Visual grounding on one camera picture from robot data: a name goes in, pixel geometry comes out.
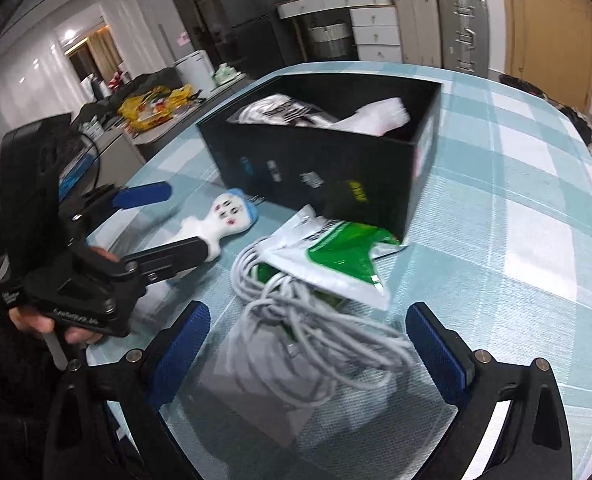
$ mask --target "screw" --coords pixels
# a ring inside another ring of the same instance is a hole
[[[114,308],[116,307],[116,303],[114,302],[114,300],[112,300],[112,298],[105,300],[105,303],[103,304],[105,305],[105,314],[111,314],[114,311]]]
[[[76,370],[78,370],[81,367],[82,363],[80,362],[80,359],[72,359],[68,364],[67,364],[67,370],[69,370],[70,372],[75,372]]]
[[[536,366],[538,368],[540,368],[543,372],[546,372],[550,368],[549,362],[547,362],[546,359],[543,359],[541,357],[539,357],[538,359],[536,359]]]
[[[138,348],[130,350],[125,354],[125,359],[127,359],[127,361],[129,361],[130,363],[137,363],[138,361],[140,361],[141,357],[142,350],[139,350]]]
[[[476,350],[474,357],[481,363],[490,363],[492,361],[492,355],[487,350]]]

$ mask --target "hand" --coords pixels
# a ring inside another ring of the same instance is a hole
[[[108,260],[117,262],[119,259],[108,251],[100,247],[92,247],[101,256]],[[54,331],[54,320],[49,317],[42,316],[32,306],[18,306],[9,311],[9,318],[16,325],[17,329],[24,332],[38,332],[47,334]],[[75,326],[69,327],[65,330],[65,341],[73,345],[76,343],[92,344],[102,338],[102,334],[97,334],[86,330],[84,328],[77,328]]]

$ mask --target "wooden door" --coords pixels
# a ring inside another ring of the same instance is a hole
[[[505,0],[505,71],[587,111],[592,91],[591,0]]]

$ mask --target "checkered tablecloth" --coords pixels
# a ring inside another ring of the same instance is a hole
[[[566,410],[575,478],[586,478],[592,471],[592,159],[580,136],[545,101],[460,73],[373,62],[305,64],[278,73],[338,71],[442,83],[438,153],[411,244],[380,264],[394,297],[386,320],[403,319],[410,304],[425,301],[471,348],[516,364],[548,359]],[[159,180],[172,184],[171,200],[119,212],[90,241],[123,255],[163,243],[186,216],[204,216],[223,188],[195,126],[130,184]],[[229,286],[234,256],[292,214],[270,203],[259,212],[258,223],[226,241],[216,262],[151,287],[138,309],[155,314],[137,320],[127,338],[91,348],[90,362],[144,348],[189,300],[202,300],[211,332],[179,395],[161,413],[206,479],[411,478],[453,415],[421,365],[378,392],[341,390],[301,421],[288,445],[197,380],[243,306]],[[288,416],[275,421],[291,422]]]

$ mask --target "black box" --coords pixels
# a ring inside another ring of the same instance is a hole
[[[198,121],[228,187],[300,209],[384,227],[402,239],[436,153],[441,84],[387,75],[278,75]],[[345,119],[400,97],[411,120],[383,137],[320,128],[233,124],[241,107],[280,93]]]

